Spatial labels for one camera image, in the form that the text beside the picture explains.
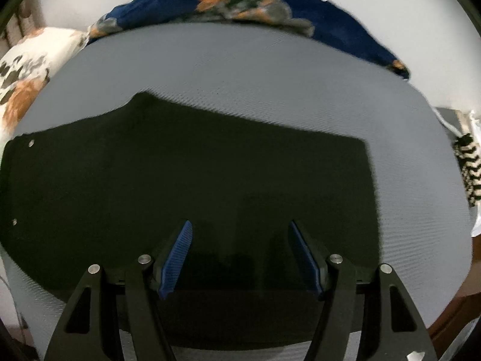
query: round metal rivet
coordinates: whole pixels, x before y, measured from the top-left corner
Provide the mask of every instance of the round metal rivet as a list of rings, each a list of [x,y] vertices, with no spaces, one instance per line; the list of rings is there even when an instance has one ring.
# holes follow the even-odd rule
[[[342,263],[343,259],[342,257],[339,255],[339,254],[332,254],[330,257],[329,257],[329,260],[332,262],[332,263]]]
[[[381,271],[386,274],[391,274],[393,272],[393,268],[385,263],[381,265]]]
[[[146,265],[147,263],[149,263],[149,262],[152,260],[152,258],[151,258],[150,255],[144,254],[144,255],[141,255],[141,256],[139,257],[139,259],[137,259],[137,260],[139,261],[139,263],[140,263],[141,265]]]
[[[88,268],[88,272],[89,272],[90,274],[96,274],[96,273],[99,272],[99,270],[100,270],[100,266],[97,265],[97,264],[92,265],[92,266],[90,266],[90,267]]]

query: black cloth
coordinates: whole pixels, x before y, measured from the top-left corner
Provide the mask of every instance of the black cloth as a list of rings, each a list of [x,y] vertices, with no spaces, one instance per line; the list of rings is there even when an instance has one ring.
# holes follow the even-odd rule
[[[289,305],[279,308],[289,308],[291,327],[309,316],[302,335],[312,335],[320,310],[313,298],[305,301],[287,243],[293,218],[359,265],[360,279],[369,279],[379,259],[374,187],[361,140],[199,110],[149,93],[104,115],[9,142],[0,211],[3,247],[63,300],[89,265],[132,262],[152,253],[180,219],[190,220],[194,238],[177,292],[160,306],[167,330],[179,335],[195,335],[205,323],[195,321],[194,308],[202,309],[202,319],[229,319],[213,298],[188,295],[237,290],[289,293]],[[262,298],[249,294],[251,307]],[[252,318],[240,303],[233,307],[244,311],[238,318]],[[269,314],[276,319],[278,311]],[[245,341],[252,339],[249,324],[236,325],[245,328]],[[213,327],[211,339],[229,335],[228,328]],[[309,339],[302,335],[295,340]]]

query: white cord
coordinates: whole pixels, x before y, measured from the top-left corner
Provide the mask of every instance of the white cord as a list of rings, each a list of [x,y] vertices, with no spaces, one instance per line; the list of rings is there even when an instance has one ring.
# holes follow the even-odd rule
[[[20,333],[22,333],[23,344],[26,345],[27,341],[26,341],[26,339],[25,339],[25,333],[23,332],[22,319],[20,318],[20,313],[18,313],[18,308],[17,308],[17,304],[15,303],[14,296],[11,294],[11,289],[10,289],[10,287],[8,286],[7,281],[5,281],[5,279],[4,279],[1,275],[0,275],[0,279],[3,281],[3,283],[4,283],[5,286],[7,287],[8,291],[10,292],[11,299],[12,299],[13,302],[14,302],[15,312],[16,312],[16,314],[17,314],[17,320],[18,320],[18,327],[20,327]]]
[[[431,105],[430,105],[430,107],[432,109],[432,112],[438,117],[438,120],[439,120],[439,122],[441,122],[441,125],[443,125],[446,129],[448,129],[456,137],[458,137],[458,138],[463,137],[461,132],[458,129],[456,129],[453,125],[451,125],[448,121],[446,121],[446,119],[444,119],[442,117],[441,113],[438,110],[436,110],[436,108],[432,107]]]

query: gray textured mat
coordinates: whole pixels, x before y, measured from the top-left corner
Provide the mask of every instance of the gray textured mat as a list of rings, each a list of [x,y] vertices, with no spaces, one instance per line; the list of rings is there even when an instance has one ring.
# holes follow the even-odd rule
[[[422,95],[394,74],[269,28],[152,26],[80,52],[40,93],[16,134],[107,112],[146,89],[199,108],[363,139],[383,260],[395,267],[428,326],[463,282],[471,239],[458,166]],[[18,278],[11,284],[15,299],[44,352],[57,301],[39,296],[16,265],[7,274]]]

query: blue floral fabric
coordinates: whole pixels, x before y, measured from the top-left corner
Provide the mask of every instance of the blue floral fabric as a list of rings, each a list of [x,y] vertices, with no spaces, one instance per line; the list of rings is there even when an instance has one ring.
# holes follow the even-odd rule
[[[90,27],[90,42],[115,32],[179,22],[261,23],[295,32],[409,79],[407,67],[349,13],[323,0],[133,0]]]

